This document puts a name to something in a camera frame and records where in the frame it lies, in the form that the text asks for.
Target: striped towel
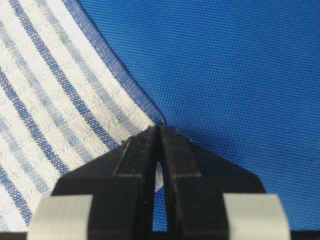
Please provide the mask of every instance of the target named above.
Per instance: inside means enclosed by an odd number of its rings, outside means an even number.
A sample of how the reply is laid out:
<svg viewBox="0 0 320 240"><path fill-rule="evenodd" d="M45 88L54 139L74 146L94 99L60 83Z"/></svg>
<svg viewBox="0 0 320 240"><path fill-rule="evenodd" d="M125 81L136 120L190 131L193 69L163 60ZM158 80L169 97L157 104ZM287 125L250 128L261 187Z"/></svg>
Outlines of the striped towel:
<svg viewBox="0 0 320 240"><path fill-rule="evenodd" d="M0 0L0 231L25 231L61 175L155 123L76 0Z"/></svg>

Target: blue fabric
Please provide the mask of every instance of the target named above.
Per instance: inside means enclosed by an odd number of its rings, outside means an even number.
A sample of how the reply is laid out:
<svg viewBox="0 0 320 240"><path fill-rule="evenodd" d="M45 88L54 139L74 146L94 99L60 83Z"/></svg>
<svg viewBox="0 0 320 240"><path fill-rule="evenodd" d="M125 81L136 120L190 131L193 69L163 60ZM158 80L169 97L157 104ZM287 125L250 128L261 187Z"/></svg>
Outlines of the blue fabric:
<svg viewBox="0 0 320 240"><path fill-rule="evenodd" d="M169 127L320 229L320 1L80 2Z"/></svg>
<svg viewBox="0 0 320 240"><path fill-rule="evenodd" d="M154 195L153 230L160 232L168 230L164 187Z"/></svg>

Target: black plastic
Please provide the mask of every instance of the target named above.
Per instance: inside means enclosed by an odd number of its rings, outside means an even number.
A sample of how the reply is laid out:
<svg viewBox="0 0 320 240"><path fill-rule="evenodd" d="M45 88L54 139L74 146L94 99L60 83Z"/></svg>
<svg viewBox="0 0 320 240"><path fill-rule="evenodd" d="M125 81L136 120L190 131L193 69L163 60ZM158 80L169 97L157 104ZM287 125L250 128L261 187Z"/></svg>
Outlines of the black plastic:
<svg viewBox="0 0 320 240"><path fill-rule="evenodd" d="M168 232L153 232L156 163L163 169ZM259 178L164 126L61 177L52 195L93 195L88 240L228 240L223 193L265 193ZM0 240L26 233L0 233ZM319 231L292 231L319 240Z"/></svg>

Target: towel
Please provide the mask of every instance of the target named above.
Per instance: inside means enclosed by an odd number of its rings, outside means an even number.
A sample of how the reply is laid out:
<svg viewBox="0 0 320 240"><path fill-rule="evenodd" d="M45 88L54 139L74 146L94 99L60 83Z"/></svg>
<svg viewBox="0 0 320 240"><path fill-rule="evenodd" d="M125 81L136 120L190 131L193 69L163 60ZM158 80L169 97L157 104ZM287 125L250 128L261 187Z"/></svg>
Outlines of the towel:
<svg viewBox="0 0 320 240"><path fill-rule="evenodd" d="M0 12L0 231L26 231L61 175L165 120L76 0Z"/></svg>

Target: blue stripe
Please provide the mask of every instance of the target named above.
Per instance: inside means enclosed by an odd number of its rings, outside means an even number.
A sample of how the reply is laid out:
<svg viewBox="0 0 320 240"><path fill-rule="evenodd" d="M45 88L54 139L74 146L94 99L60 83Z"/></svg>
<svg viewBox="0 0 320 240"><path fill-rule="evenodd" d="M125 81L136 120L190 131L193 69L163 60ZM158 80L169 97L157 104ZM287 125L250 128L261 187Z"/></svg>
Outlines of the blue stripe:
<svg viewBox="0 0 320 240"><path fill-rule="evenodd" d="M52 13L48 4L44 0L36 0L42 13L46 19L52 25L55 33L60 38L62 44L67 48L68 52L74 59L75 63L79 66L86 80L90 83L91 87L97 93L99 98L103 101L104 105L112 112L119 123L131 134L136 135L141 129L137 128L131 120L122 112L122 110L117 106L114 100L107 93L105 88L101 85L97 76L93 73L92 69L87 65L83 57L81 56L79 50L75 47L73 42L67 36L65 30L61 26L60 22Z"/></svg>
<svg viewBox="0 0 320 240"><path fill-rule="evenodd" d="M55 125L58 127L62 135L67 139L70 146L76 151L76 153L85 161L91 161L93 156L89 154L87 149L79 141L78 137L72 131L67 122L64 120L62 114L56 109L51 99L46 94L45 90L42 88L39 80L31 71L28 63L21 56L19 50L16 47L15 42L10 38L4 24L0 21L0 37L2 38L6 48L11 53L12 58L15 63L18 65L19 69L23 73L24 77L29 82L30 86L33 89L33 92L40 100L42 105L45 107L46 111L49 113Z"/></svg>
<svg viewBox="0 0 320 240"><path fill-rule="evenodd" d="M43 195L49 195L50 190L43 180L43 178L37 173L37 171L32 167L32 165L27 161L27 158L20 146L17 144L15 137L12 135L10 129L5 123L2 116L0 116L0 133L3 139L8 143L11 152L14 157L18 160L23 171L28 175L36 189Z"/></svg>
<svg viewBox="0 0 320 240"><path fill-rule="evenodd" d="M24 222L28 225L32 217L32 213L28 208L26 200L22 197L13 182L8 178L6 171L0 165L0 183L4 186L9 196L12 198L15 206L19 209Z"/></svg>
<svg viewBox="0 0 320 240"><path fill-rule="evenodd" d="M136 81L129 75L125 66L116 57L114 52L107 45L106 41L96 30L77 0L62 0L73 16L74 20L88 38L100 58L110 69L113 76L123 86L132 100L145 112L145 114L156 124L166 124L164 116L153 104L152 100L137 85Z"/></svg>
<svg viewBox="0 0 320 240"><path fill-rule="evenodd" d="M27 111L26 106L24 103L19 99L18 95L16 94L15 90L12 88L11 84L9 83L6 75L2 72L0 68L0 86L3 88L6 96L12 102L15 110L19 114L20 118L23 120L25 126L30 131L33 139L40 147L44 155L50 160L52 165L58 170L58 172L62 174L66 174L69 170L67 166L64 164L63 161L59 158L58 155L54 153L52 147L48 144L47 140L45 139L44 135L39 130L37 124L32 119L32 116Z"/></svg>
<svg viewBox="0 0 320 240"><path fill-rule="evenodd" d="M17 0L9 0L12 8L15 10L16 16L19 18L23 28L25 29L26 33L31 38L33 44L35 45L36 49L39 51L40 55L42 56L43 60L49 66L50 70L52 71L53 75L62 86L63 90L72 101L75 108L79 111L82 115L86 123L92 128L95 134L100 138L100 140L109 148L113 149L118 146L113 138L103 129L100 123L95 119L91 111L87 108L84 101L79 97L75 88L70 84L68 79L66 78L65 73L61 70L59 65L57 64L56 60L51 55L49 49L44 44L42 39L40 38L39 34L33 27L32 23L30 22L27 14L22 9L20 3Z"/></svg>
<svg viewBox="0 0 320 240"><path fill-rule="evenodd" d="M3 232L9 231L9 227L5 221L5 218L1 214L0 214L0 230Z"/></svg>

